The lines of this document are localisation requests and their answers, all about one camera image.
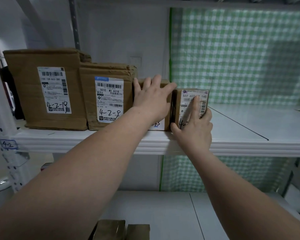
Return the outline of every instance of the barcode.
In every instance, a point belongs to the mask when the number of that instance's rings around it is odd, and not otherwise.
[[[41,72],[42,76],[63,76],[62,72]]]
[[[200,103],[202,103],[201,111],[200,111],[200,118],[201,118],[202,116],[204,116],[204,114],[206,112],[207,101],[201,101]]]
[[[67,88],[67,83],[65,79],[61,79],[62,82],[62,87],[63,87],[63,94],[68,95],[68,88]]]
[[[98,82],[97,85],[98,85],[98,87],[105,87],[105,88],[119,88],[119,89],[121,89],[121,87],[122,87],[122,85],[102,83],[102,82]]]
[[[109,104],[109,106],[113,106],[113,107],[122,107],[122,104]]]

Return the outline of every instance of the forearm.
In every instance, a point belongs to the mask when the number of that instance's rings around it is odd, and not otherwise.
[[[300,239],[300,222],[210,152],[189,156],[230,239]]]
[[[88,239],[150,124],[132,108],[75,146],[0,210],[0,238]]]

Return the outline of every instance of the perforated metal post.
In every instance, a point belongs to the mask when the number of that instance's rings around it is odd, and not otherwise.
[[[0,150],[14,192],[19,191],[31,179],[27,164],[28,153],[17,152],[17,142],[10,139],[10,136],[16,133],[17,126],[0,77]]]

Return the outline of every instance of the green checkered curtain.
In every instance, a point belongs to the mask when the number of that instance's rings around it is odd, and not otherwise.
[[[172,9],[171,80],[209,89],[209,103],[300,105],[300,12]],[[264,192],[290,159],[219,157]],[[204,191],[189,159],[165,156],[161,190]]]

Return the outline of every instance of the damaged cardboard box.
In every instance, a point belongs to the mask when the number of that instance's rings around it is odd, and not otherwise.
[[[79,77],[81,62],[91,57],[74,48],[4,51],[16,84],[26,127],[86,130]]]
[[[125,220],[99,220],[93,240],[125,240]]]
[[[141,89],[143,87],[143,83],[144,83],[144,79],[139,80],[139,84],[140,84]],[[170,83],[169,80],[162,79],[161,83],[160,83],[160,88],[164,88],[169,83]],[[172,93],[169,94],[168,97],[167,97],[167,102],[168,103],[171,103],[171,97],[172,97]],[[167,116],[163,120],[154,123],[149,128],[149,130],[150,131],[168,131],[169,130],[169,125],[170,125],[170,116],[171,116],[170,114],[171,114],[171,108],[170,108]]]
[[[208,106],[209,90],[200,90],[197,88],[178,88],[172,92],[172,113],[171,122],[183,129],[188,123],[192,99],[196,96],[200,96],[200,117],[204,116]]]
[[[80,79],[89,130],[115,121],[133,105],[134,66],[119,63],[82,63]]]
[[[126,240],[150,240],[150,225],[129,224]]]

